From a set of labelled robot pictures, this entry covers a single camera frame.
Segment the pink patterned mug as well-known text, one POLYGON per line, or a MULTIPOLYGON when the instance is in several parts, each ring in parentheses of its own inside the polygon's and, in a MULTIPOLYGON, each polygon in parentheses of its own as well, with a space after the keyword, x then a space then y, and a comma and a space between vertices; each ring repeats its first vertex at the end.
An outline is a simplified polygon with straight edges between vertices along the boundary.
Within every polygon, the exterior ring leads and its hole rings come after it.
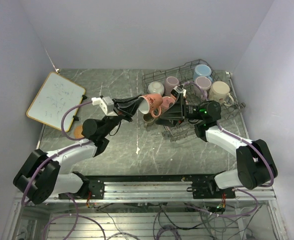
POLYGON ((174 97, 164 96, 162 97, 162 100, 163 102, 160 105, 161 115, 165 113, 175 103, 176 99, 174 97))

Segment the light blue mug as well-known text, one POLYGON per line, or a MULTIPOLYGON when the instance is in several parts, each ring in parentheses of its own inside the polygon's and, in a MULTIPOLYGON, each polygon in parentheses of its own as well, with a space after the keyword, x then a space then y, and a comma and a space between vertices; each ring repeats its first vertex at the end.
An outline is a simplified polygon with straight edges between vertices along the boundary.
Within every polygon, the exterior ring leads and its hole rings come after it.
POLYGON ((193 73, 193 80, 198 77, 210 77, 212 74, 212 70, 208 65, 199 64, 195 66, 193 73))

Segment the green inside floral mug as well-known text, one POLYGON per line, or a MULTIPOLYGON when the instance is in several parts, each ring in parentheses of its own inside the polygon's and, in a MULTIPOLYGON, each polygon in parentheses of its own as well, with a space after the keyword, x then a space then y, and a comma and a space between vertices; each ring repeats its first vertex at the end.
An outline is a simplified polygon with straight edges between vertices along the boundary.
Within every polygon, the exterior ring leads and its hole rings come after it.
POLYGON ((226 107, 231 107, 235 103, 230 87, 223 81, 216 81, 212 84, 208 98, 226 107))

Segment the purple mug dark handle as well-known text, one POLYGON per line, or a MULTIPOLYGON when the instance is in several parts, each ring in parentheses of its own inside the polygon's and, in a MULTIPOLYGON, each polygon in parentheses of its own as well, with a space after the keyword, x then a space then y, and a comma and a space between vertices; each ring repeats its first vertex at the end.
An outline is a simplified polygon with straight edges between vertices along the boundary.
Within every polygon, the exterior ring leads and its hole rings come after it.
POLYGON ((174 89, 174 87, 178 86, 180 84, 179 80, 174 76, 169 76, 165 80, 165 91, 164 95, 170 96, 171 91, 174 89))

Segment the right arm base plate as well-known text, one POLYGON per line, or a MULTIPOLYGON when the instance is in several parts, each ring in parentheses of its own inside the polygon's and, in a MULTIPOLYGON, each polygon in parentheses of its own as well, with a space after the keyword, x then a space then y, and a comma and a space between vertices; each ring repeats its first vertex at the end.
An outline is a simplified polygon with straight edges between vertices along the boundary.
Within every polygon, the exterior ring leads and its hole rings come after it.
POLYGON ((193 199, 234 199, 236 197, 232 187, 220 189, 213 180, 194 181, 187 187, 187 192, 192 193, 193 199))

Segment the orange mug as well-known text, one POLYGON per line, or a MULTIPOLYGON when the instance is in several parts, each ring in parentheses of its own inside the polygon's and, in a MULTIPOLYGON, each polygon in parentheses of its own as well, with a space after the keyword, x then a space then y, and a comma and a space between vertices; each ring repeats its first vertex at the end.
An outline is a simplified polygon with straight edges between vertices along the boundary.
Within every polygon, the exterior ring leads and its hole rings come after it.
POLYGON ((146 94, 140 96, 139 99, 142 100, 142 102, 140 103, 138 110, 142 114, 151 114, 153 118, 158 118, 161 115, 163 98, 160 94, 146 94))

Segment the cream white speckled mug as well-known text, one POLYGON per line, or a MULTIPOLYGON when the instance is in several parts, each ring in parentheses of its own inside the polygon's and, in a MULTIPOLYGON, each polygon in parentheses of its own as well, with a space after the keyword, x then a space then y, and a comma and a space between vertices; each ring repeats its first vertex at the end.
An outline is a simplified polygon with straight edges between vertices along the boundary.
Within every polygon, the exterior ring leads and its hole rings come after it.
POLYGON ((165 88, 164 85, 158 81, 151 82, 148 87, 148 93, 150 94, 160 94, 161 96, 164 94, 165 88))

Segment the lavender mug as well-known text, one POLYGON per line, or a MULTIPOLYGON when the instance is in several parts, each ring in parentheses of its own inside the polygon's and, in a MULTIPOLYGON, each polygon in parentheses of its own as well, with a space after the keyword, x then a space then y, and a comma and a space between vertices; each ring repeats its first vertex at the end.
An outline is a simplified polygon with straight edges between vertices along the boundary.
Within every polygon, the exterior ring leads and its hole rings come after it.
POLYGON ((195 95, 200 97, 202 101, 205 101, 212 86, 211 80, 208 77, 199 76, 194 80, 194 83, 195 95))

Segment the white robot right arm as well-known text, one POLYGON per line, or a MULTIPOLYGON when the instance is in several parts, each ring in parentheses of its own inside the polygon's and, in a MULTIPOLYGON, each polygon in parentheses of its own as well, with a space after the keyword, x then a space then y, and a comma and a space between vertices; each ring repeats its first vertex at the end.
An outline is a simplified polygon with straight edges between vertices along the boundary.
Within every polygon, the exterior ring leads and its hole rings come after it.
POLYGON ((156 124, 174 127, 184 120, 190 120, 198 138, 221 147, 236 158, 235 170, 216 174, 213 182, 207 185, 211 197, 218 198, 227 188, 245 187, 253 190, 272 186, 278 171, 267 143, 262 139, 246 139, 225 130, 218 123, 220 118, 221 106, 218 102, 207 100, 199 105, 190 105, 179 93, 176 101, 156 120, 156 124))

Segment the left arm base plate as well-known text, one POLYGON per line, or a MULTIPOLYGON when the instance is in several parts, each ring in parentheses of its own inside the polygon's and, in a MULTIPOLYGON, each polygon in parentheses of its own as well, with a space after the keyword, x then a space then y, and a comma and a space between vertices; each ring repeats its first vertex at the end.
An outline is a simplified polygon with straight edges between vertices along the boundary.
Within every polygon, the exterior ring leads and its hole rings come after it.
POLYGON ((104 197, 105 184, 99 179, 83 179, 76 190, 63 191, 58 194, 60 200, 67 199, 70 194, 75 200, 101 200, 104 197))

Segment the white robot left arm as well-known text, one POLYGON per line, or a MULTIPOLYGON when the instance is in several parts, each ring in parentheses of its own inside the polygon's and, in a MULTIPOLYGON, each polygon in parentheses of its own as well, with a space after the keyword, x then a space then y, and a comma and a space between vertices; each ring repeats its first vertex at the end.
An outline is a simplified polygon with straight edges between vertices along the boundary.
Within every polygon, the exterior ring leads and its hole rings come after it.
POLYGON ((74 143, 58 150, 44 152, 36 149, 30 153, 27 160, 13 179, 13 185, 23 193, 21 203, 25 199, 38 205, 51 195, 70 194, 76 199, 86 199, 98 192, 90 180, 79 172, 66 173, 71 167, 85 159, 93 158, 105 151, 109 140, 107 136, 120 126, 123 120, 131 122, 140 104, 141 95, 131 98, 93 97, 90 104, 99 106, 105 116, 102 119, 89 118, 82 124, 80 138, 73 138, 74 143))

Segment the small olive grey cup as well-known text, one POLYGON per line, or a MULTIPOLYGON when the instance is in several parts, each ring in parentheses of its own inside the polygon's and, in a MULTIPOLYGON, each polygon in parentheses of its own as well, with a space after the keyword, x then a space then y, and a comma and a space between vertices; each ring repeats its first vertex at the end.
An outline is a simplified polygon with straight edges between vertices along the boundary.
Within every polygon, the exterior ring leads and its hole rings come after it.
POLYGON ((144 127, 147 128, 154 124, 155 119, 150 113, 143 115, 144 127))

